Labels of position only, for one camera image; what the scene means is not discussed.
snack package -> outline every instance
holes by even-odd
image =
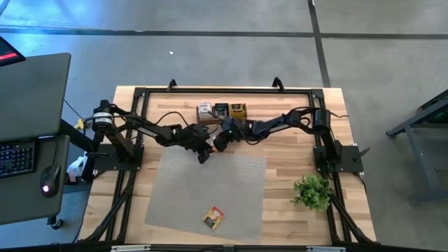
[[[202,221],[204,221],[212,230],[215,230],[223,218],[224,213],[219,210],[218,207],[214,206],[204,215],[204,217],[202,217]]]

gray concrete floor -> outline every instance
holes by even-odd
[[[322,32],[448,33],[446,1],[314,2]],[[305,0],[10,0],[0,28],[12,26],[312,31]],[[179,85],[268,86],[280,76],[287,86],[323,86],[313,38],[0,35],[26,56],[70,52],[66,100],[82,116],[100,99],[112,99],[117,85],[166,85],[172,78]],[[392,141],[384,133],[447,88],[447,41],[323,39],[323,49],[331,86],[344,91],[353,137],[372,148],[363,162],[378,241],[446,250],[448,201],[407,203],[424,190],[423,181],[406,138]],[[63,117],[76,121],[66,107]],[[86,200],[82,192],[64,198],[68,225],[57,231],[42,220],[0,226],[0,247],[70,242]]]

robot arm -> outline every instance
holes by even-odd
[[[282,114],[277,118],[268,121],[247,120],[242,122],[230,117],[221,120],[223,131],[216,137],[213,144],[217,151],[224,151],[227,144],[233,141],[256,141],[256,144],[266,139],[270,134],[286,130],[291,127],[298,127],[308,134],[319,135],[322,138],[327,150],[327,159],[336,161],[340,158],[339,141],[334,141],[330,128],[331,112],[324,108],[306,108],[301,111],[291,110],[287,114]]]
[[[116,127],[114,117],[122,117],[125,124]],[[122,159],[134,157],[134,144],[130,139],[123,137],[123,130],[136,130],[147,136],[153,137],[161,146],[182,146],[186,150],[198,153],[199,163],[203,164],[212,153],[212,147],[206,142],[210,138],[207,131],[197,124],[191,124],[186,128],[181,125],[156,125],[135,113],[130,113],[110,104],[107,100],[101,100],[100,106],[94,110],[93,130],[105,135],[115,146],[117,155]]]

gray mat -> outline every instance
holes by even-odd
[[[261,235],[265,158],[226,153],[199,164],[183,148],[165,148],[145,223],[243,242]],[[224,219],[212,230],[203,215],[218,207]]]

artificial plant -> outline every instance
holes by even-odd
[[[301,181],[294,182],[294,191],[297,191],[297,197],[291,200],[294,206],[303,203],[311,210],[323,211],[330,206],[330,183],[322,178],[321,175],[310,174]]]

